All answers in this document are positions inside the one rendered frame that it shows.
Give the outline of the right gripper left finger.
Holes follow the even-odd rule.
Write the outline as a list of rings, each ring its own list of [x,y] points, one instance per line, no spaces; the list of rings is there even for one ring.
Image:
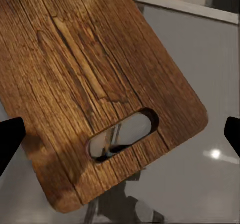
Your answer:
[[[0,122],[0,177],[26,136],[22,117]]]

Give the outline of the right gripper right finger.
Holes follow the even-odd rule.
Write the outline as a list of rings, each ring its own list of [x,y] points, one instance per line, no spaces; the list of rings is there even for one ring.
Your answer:
[[[240,157],[240,119],[235,117],[229,117],[227,119],[224,135],[233,146],[234,150]]]

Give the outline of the cutting board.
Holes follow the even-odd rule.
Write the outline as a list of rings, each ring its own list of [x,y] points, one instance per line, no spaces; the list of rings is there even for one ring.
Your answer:
[[[202,132],[209,113],[133,0],[0,0],[0,101],[72,213]],[[103,162],[89,140],[146,110],[153,132]]]

